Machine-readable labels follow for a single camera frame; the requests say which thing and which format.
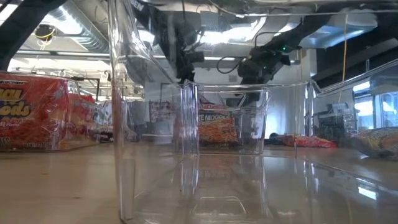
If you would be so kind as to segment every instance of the air duct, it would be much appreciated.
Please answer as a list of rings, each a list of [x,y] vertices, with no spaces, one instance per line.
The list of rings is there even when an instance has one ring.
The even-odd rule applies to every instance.
[[[89,52],[109,52],[108,41],[73,1],[67,1],[58,9],[50,11],[49,16],[56,28]]]

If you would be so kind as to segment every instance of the black cable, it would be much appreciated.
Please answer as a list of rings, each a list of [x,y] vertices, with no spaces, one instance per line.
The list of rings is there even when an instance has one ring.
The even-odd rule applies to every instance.
[[[261,32],[259,34],[256,35],[256,37],[254,38],[254,46],[257,47],[257,37],[259,37],[262,34],[278,34],[280,32]]]
[[[220,70],[220,68],[219,68],[219,64],[220,64],[220,62],[221,62],[222,60],[224,60],[224,59],[226,59],[226,58],[241,58],[241,59],[236,63],[236,65],[235,65],[231,70],[229,70],[229,71],[227,71],[227,72],[222,72],[222,71]],[[220,72],[221,74],[229,74],[229,73],[231,73],[233,70],[235,70],[235,69],[238,67],[238,65],[241,63],[241,61],[242,61],[244,58],[245,58],[245,57],[224,56],[224,57],[220,58],[220,59],[218,60],[217,64],[216,64],[217,71]]]
[[[184,0],[181,0],[181,3],[182,3],[182,13],[183,13],[183,17],[184,17],[184,20],[187,21],[187,18],[185,17],[185,3],[184,3]]]
[[[0,13],[10,4],[12,0],[7,0],[4,4],[0,6]]]

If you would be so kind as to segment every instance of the shiny floor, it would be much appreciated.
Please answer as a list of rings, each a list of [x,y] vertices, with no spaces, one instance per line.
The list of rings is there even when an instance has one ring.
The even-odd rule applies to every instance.
[[[121,163],[128,223],[398,220],[398,162],[343,149],[300,149],[297,160],[286,147],[184,158],[143,144],[129,150]],[[113,156],[110,144],[0,154],[0,223],[119,223]]]

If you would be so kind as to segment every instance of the clear plastic bin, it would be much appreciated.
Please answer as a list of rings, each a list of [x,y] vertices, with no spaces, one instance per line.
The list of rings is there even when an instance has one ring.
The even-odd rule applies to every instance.
[[[246,44],[253,48],[255,43],[268,43],[277,36],[275,33],[284,36],[283,31],[294,30],[290,26],[292,21],[311,24],[327,21],[324,16],[336,14],[328,18],[333,29],[321,27],[314,31],[316,33],[307,34],[301,43],[306,48],[315,45],[317,48],[331,47],[334,41],[355,38],[375,29],[377,25],[362,26],[355,21],[374,18],[376,10],[386,13],[383,10],[389,10],[385,8],[389,5],[381,4],[371,11],[363,11],[367,4],[360,4],[357,9],[357,1],[302,5],[297,3],[301,1],[296,1],[297,4],[278,4],[271,8],[263,5],[265,1],[253,1],[251,3],[258,7],[249,9],[232,5],[232,1],[224,1],[223,5],[219,1],[184,2],[185,7],[179,1],[162,1],[159,5],[152,2],[151,7],[156,9],[150,11],[146,10],[143,1],[109,2],[115,161],[121,220],[125,223],[173,224],[395,223],[398,215],[392,211],[396,210],[398,202],[398,183],[395,181],[398,164],[391,161],[394,159],[391,153],[395,153],[398,141],[389,138],[385,142],[389,146],[383,149],[375,144],[383,143],[381,139],[389,134],[394,136],[395,131],[383,129],[387,134],[380,138],[369,137],[372,130],[365,130],[386,128],[381,117],[393,119],[396,115],[394,100],[388,101],[392,103],[383,101],[386,90],[389,93],[398,90],[392,81],[394,78],[390,77],[388,88],[386,83],[380,84],[381,78],[374,78],[384,69],[377,68],[354,80],[345,79],[343,83],[324,89],[311,80],[310,70],[305,67],[310,56],[304,56],[307,52],[304,49],[294,52],[300,65],[283,66],[284,79],[281,80],[282,76],[277,73],[266,85],[252,86],[243,79],[234,85],[226,85],[229,80],[240,77],[214,74],[206,69],[206,65],[213,66],[214,61],[229,55],[228,52],[240,57],[232,57],[229,64],[218,61],[227,63],[229,68],[242,62],[242,57],[250,60],[247,57],[249,50],[245,51]],[[341,8],[338,4],[349,4],[350,7]],[[357,14],[346,16],[352,13],[352,8]],[[263,12],[262,16],[267,17],[263,17],[264,20],[258,16],[254,22],[253,14],[242,14],[237,9],[256,10],[252,13]],[[306,17],[312,10],[323,12]],[[139,24],[135,20],[142,11],[152,16],[159,11],[167,12],[163,16],[151,17],[151,21],[155,19],[167,24],[167,29],[160,33],[154,26],[143,29],[141,26],[148,24]],[[178,22],[195,16],[209,22],[214,18],[212,16],[225,14],[229,15],[218,17],[220,20],[211,25],[223,27],[224,19],[234,22],[242,19],[243,24],[253,24],[252,28],[263,22],[285,23],[277,26],[272,34],[262,30],[266,33],[258,38],[246,40],[243,37],[235,41],[225,36],[233,31],[233,36],[238,37],[240,33],[250,32],[242,31],[243,26],[236,24],[226,26],[228,30],[222,34],[210,33],[212,26],[205,27],[209,34],[203,35],[206,61],[195,64],[203,67],[195,69],[195,81],[202,84],[180,82],[181,67],[187,70],[192,67],[182,66],[183,63],[175,57],[178,54],[173,48],[177,44],[175,40],[181,37],[175,36],[176,30],[180,29],[180,32],[186,28]],[[164,53],[156,47],[160,35],[169,38],[169,52]],[[277,44],[279,52],[289,50],[289,45]],[[218,47],[225,51],[221,51],[221,55],[213,54],[220,52]],[[206,76],[208,83],[203,82],[199,73]],[[145,113],[139,121],[143,121],[145,131],[137,132],[138,142],[127,141],[123,135],[124,113],[127,113],[122,110],[125,85],[142,85],[144,89]],[[259,96],[254,100],[257,102],[246,104],[252,93]],[[369,110],[369,103],[363,104],[360,100],[363,97],[373,99],[364,101],[372,102],[372,110]],[[219,107],[208,106],[209,102],[219,104]],[[201,130],[200,116],[207,114],[233,118],[230,120],[236,130],[237,142],[241,143],[238,150],[229,145],[215,149],[201,141],[206,132]],[[368,118],[380,125],[366,126]],[[382,153],[374,156],[368,151]]]

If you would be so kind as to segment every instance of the instant noodle package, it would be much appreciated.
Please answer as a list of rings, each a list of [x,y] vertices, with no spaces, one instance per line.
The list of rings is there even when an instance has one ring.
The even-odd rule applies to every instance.
[[[96,144],[96,105],[75,81],[0,73],[0,149],[68,150]]]

